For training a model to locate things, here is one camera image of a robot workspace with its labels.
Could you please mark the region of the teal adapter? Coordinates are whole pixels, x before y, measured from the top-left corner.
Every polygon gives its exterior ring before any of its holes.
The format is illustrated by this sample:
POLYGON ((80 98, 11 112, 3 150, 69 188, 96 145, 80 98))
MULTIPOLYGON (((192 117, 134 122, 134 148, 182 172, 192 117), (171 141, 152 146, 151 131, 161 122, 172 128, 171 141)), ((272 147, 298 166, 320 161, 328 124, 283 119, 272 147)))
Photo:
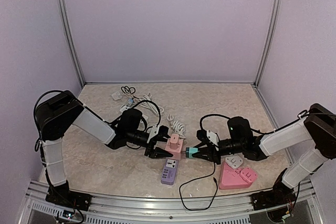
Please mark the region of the teal adapter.
POLYGON ((193 158, 193 154, 198 152, 198 148, 197 147, 187 147, 185 149, 185 157, 186 158, 193 158))

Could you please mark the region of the pink cube socket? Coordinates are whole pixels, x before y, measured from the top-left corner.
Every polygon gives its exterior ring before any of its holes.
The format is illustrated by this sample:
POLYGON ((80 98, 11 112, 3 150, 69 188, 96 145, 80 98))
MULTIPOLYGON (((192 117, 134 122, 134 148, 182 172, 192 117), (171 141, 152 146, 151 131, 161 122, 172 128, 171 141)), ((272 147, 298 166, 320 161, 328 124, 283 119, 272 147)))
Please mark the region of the pink cube socket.
POLYGON ((166 143, 165 150, 173 154, 173 159, 180 160, 182 158, 182 147, 183 147, 183 140, 180 140, 180 146, 177 150, 171 150, 168 146, 169 140, 166 143))

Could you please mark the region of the purple power strip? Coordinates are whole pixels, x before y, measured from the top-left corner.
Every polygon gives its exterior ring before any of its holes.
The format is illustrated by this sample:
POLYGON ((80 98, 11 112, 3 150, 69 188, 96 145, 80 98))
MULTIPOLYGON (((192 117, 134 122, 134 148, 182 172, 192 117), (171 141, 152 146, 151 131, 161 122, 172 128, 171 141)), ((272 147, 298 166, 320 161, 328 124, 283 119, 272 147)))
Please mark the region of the purple power strip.
POLYGON ((161 183, 172 186, 175 182, 179 161, 167 158, 161 175, 161 183))

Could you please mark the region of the white plug adapter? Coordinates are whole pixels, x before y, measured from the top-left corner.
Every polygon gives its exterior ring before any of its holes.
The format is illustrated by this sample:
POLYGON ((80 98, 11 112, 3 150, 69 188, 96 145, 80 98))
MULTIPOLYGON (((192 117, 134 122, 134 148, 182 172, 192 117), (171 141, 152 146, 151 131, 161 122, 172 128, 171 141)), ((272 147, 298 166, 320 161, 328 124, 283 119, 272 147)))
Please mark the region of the white plug adapter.
POLYGON ((243 164, 243 159, 239 155, 231 155, 225 157, 226 164, 232 169, 238 169, 243 164))

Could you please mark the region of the pink triangular power strip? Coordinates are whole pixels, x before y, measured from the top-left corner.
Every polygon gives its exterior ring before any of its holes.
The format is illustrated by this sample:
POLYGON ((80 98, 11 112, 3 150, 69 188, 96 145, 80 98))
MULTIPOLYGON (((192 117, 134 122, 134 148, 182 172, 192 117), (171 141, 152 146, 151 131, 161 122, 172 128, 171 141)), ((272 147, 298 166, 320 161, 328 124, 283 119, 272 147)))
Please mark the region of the pink triangular power strip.
POLYGON ((251 185, 246 183, 240 176, 243 168, 232 169, 226 163, 222 165, 219 188, 224 189, 243 189, 251 185))

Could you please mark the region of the pink plug adapter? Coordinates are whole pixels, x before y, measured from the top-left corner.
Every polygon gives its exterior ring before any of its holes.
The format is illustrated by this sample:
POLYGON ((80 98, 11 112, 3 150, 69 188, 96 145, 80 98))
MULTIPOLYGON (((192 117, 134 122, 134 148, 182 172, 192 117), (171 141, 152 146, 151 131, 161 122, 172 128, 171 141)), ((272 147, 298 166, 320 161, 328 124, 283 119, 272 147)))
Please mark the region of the pink plug adapter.
POLYGON ((241 178, 248 184, 252 184, 258 178, 258 174, 251 168, 245 167, 240 171, 241 178))

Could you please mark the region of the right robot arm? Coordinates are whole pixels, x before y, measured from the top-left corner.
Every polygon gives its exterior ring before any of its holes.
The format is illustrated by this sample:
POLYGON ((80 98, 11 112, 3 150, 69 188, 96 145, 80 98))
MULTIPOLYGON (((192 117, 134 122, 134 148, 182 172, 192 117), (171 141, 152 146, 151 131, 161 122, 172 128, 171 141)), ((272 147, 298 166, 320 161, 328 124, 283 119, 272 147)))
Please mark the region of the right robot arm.
POLYGON ((221 163, 228 154, 243 154, 251 161, 262 161, 274 153, 305 141, 314 145, 301 158, 278 176, 272 190, 266 192, 273 205, 293 196, 293 190, 308 175, 317 171, 326 161, 335 159, 335 114, 318 103, 298 114, 297 119, 271 132, 262 133, 250 127, 241 116, 227 118, 230 138, 220 140, 218 135, 200 127, 196 133, 200 144, 191 156, 221 163))

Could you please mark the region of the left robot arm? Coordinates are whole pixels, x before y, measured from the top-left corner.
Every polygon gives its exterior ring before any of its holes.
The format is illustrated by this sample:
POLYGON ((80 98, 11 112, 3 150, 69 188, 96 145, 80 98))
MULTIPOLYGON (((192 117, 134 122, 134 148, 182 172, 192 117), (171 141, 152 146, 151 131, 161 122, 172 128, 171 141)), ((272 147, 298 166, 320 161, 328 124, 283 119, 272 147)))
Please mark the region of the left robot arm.
POLYGON ((157 146, 158 142, 168 141, 168 127, 157 122, 152 127, 145 126, 140 129, 140 123, 145 118, 137 107, 132 106, 108 122, 69 90, 50 90, 41 95, 33 108, 33 119, 38 132, 35 149, 41 152, 50 190, 48 195, 64 206, 69 205, 75 197, 66 178, 62 151, 63 138, 72 127, 85 132, 112 150, 131 143, 144 148, 146 157, 172 157, 170 152, 157 146))

